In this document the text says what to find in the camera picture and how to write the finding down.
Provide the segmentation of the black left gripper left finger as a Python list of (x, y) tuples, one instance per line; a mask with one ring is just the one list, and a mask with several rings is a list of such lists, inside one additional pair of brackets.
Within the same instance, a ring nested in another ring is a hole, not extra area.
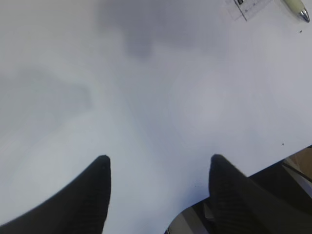
[(2, 234), (100, 234), (111, 195), (108, 156), (98, 156), (54, 196), (3, 224)]

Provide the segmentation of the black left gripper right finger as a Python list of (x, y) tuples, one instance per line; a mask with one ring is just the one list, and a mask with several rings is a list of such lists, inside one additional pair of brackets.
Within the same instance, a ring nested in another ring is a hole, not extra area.
[(219, 234), (310, 234), (312, 216), (269, 193), (222, 155), (209, 171), (211, 210)]

